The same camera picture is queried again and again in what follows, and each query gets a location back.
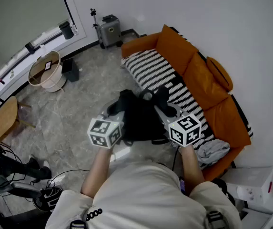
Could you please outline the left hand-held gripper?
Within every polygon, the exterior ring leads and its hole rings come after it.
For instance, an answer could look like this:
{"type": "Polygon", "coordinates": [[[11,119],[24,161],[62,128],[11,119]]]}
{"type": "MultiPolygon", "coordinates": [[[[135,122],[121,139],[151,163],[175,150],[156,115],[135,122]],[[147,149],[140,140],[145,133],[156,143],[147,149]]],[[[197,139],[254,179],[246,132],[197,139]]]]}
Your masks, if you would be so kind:
{"type": "Polygon", "coordinates": [[[103,148],[113,148],[120,143],[124,126],[123,118],[124,111],[110,115],[106,109],[102,110],[96,118],[91,119],[87,130],[91,144],[103,148]]]}

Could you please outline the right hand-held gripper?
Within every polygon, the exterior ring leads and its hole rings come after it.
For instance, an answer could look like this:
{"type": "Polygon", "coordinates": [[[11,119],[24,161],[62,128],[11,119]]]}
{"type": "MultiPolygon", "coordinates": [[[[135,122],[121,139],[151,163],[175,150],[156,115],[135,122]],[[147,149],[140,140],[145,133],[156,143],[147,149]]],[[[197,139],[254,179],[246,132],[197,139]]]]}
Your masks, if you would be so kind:
{"type": "Polygon", "coordinates": [[[174,114],[168,116],[158,106],[154,106],[168,138],[182,147],[193,144],[201,137],[202,124],[194,115],[180,108],[175,104],[168,104],[168,109],[174,109],[174,114]]]}

